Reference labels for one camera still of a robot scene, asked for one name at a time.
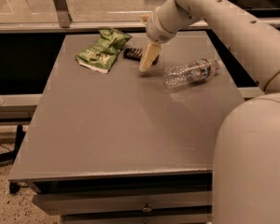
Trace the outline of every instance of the crumpled snack bag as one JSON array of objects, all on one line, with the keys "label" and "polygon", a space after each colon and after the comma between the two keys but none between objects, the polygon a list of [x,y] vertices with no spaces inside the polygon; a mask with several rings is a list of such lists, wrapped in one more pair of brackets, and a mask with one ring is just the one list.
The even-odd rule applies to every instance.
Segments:
[{"label": "crumpled snack bag", "polygon": [[80,65],[101,73],[107,73],[123,46],[132,38],[130,35],[109,28],[99,30],[100,38],[96,44],[86,47],[76,59]]}]

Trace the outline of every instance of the table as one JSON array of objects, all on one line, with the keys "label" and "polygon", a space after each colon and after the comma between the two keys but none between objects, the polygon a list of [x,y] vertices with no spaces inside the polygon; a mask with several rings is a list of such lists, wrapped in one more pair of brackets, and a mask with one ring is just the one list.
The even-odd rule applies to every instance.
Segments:
[{"label": "table", "polygon": [[[125,48],[146,44],[131,35]],[[79,66],[98,37],[66,36],[8,179],[64,223],[209,221],[217,132],[244,99],[225,67],[181,91],[162,85],[164,67],[219,59],[206,32],[178,33],[145,75],[122,53],[108,74]]]}]

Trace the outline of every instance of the black object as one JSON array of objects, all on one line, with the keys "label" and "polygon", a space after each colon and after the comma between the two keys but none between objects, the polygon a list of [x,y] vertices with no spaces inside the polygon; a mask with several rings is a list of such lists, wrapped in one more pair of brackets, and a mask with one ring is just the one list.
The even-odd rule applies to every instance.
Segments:
[{"label": "black object", "polygon": [[[0,162],[4,161],[12,161],[17,157],[17,154],[19,152],[21,142],[25,136],[25,132],[22,129],[22,125],[18,125],[17,127],[17,133],[16,133],[16,140],[15,140],[15,147],[13,151],[0,154]],[[9,193],[14,194],[17,193],[20,190],[20,186],[17,183],[10,183],[9,184]]]},{"label": "black object", "polygon": [[[141,61],[142,58],[142,49],[126,49],[123,51],[123,57],[126,59],[134,60],[134,61]],[[159,56],[152,64],[156,64],[158,62]]]}]

